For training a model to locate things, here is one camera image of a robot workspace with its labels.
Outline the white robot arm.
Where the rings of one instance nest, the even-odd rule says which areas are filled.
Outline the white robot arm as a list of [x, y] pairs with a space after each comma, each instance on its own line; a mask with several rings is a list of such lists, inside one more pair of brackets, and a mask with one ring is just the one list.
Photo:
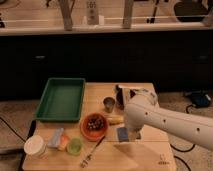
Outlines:
[[213, 151], [212, 118], [161, 108], [157, 95], [150, 90], [137, 91], [125, 104], [124, 112], [129, 132], [139, 132], [149, 125]]

